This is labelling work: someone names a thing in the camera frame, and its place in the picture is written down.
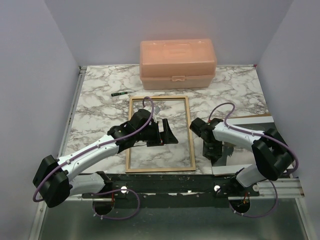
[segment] wall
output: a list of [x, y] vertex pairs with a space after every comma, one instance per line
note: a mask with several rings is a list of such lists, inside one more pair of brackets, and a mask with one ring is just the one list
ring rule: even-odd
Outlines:
[[28, 239], [32, 179], [57, 155], [79, 68], [43, 0], [0, 3], [0, 239]]
[[292, 0], [45, 0], [79, 65], [138, 64], [142, 40], [210, 38], [219, 64], [257, 64]]
[[320, 237], [320, 1], [295, 0], [258, 64], [277, 128], [300, 159], [299, 178]]

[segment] marble table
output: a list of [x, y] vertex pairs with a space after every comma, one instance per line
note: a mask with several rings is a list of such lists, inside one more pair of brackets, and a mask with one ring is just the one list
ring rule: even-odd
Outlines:
[[[111, 93], [135, 91], [131, 94], [111, 97]], [[211, 110], [224, 102], [236, 105], [234, 117], [268, 113], [266, 101], [253, 66], [218, 66], [216, 76], [208, 88], [144, 90], [139, 78], [138, 65], [102, 65], [87, 67], [83, 86], [71, 123], [64, 154], [71, 154], [97, 141], [112, 126], [128, 120], [130, 96], [188, 96], [191, 120], [199, 117], [206, 120]], [[230, 106], [222, 106], [214, 114], [223, 118]], [[212, 174], [211, 162], [202, 156], [203, 143], [192, 134], [196, 171], [183, 174]], [[172, 156], [185, 154], [184, 149], [172, 148], [161, 155], [164, 161], [153, 161], [154, 168], [162, 168], [163, 162], [170, 165], [176, 161]], [[108, 173], [125, 172], [126, 152], [104, 159], [85, 173], [105, 171]], [[144, 158], [134, 159], [135, 165]]]

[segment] orange storage box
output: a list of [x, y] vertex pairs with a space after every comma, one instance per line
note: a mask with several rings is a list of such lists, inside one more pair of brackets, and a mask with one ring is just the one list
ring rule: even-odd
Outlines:
[[146, 90], [208, 87], [217, 58], [210, 39], [142, 41], [140, 79]]

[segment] gray floor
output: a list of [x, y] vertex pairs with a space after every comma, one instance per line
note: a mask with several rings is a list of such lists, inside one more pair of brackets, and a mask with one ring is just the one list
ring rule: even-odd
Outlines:
[[[262, 214], [273, 199], [252, 200], [250, 214]], [[120, 214], [130, 214], [122, 209]], [[142, 209], [129, 220], [93, 217], [89, 201], [65, 201], [48, 209], [41, 240], [305, 240], [294, 199], [281, 199], [270, 216], [240, 217], [228, 208]]]

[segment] box latch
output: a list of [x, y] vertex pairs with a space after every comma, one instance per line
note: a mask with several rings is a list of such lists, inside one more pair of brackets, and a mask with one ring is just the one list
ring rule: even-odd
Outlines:
[[186, 77], [185, 76], [173, 76], [171, 80], [172, 80], [172, 82], [184, 81], [184, 80], [186, 80]]

